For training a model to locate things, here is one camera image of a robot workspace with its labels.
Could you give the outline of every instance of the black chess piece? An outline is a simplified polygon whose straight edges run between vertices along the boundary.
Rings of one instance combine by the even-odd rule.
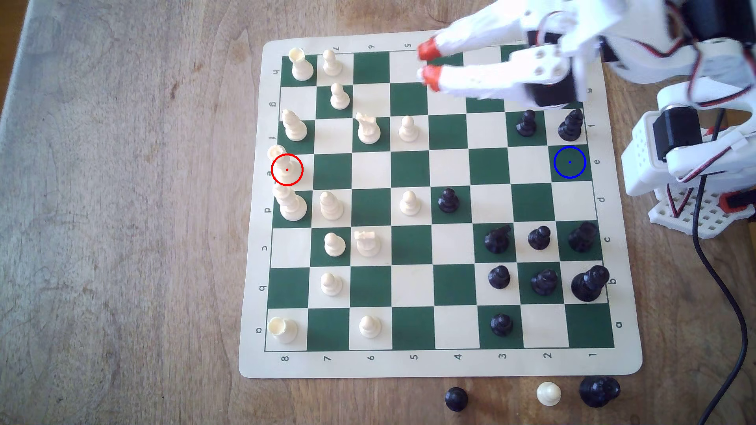
[[[528,234],[528,243],[534,250],[545,250],[551,241],[551,229],[541,226]]]
[[[502,252],[506,251],[510,246],[510,239],[508,234],[511,229],[512,228],[510,227],[510,225],[505,225],[503,227],[495,228],[494,230],[489,231],[485,235],[485,239],[483,240],[485,248],[494,254],[501,254]]]
[[[569,246],[579,252],[586,253],[593,246],[593,240],[599,234],[599,228],[592,222],[582,222],[578,228],[567,235]]]
[[[522,137],[530,137],[535,133],[535,112],[532,109],[522,113],[522,116],[517,121],[515,129]]]
[[[505,265],[497,265],[488,273],[488,283],[496,289],[504,289],[510,284],[510,271]]]
[[[512,318],[504,313],[499,313],[491,319],[491,331],[499,337],[505,337],[512,333],[515,324]]]
[[[576,141],[583,131],[583,112],[579,109],[571,110],[564,122],[559,124],[556,132],[564,141]]]
[[[549,296],[556,289],[557,279],[556,272],[547,268],[531,278],[530,286],[538,295]]]
[[[585,377],[579,391],[586,405],[602,408],[619,397],[619,382],[610,377]]]
[[[460,198],[454,193],[454,189],[445,188],[438,199],[438,208],[444,213],[453,213],[460,207]]]
[[[580,301],[591,302],[601,295],[608,281],[609,270],[603,265],[595,265],[572,278],[572,293]]]

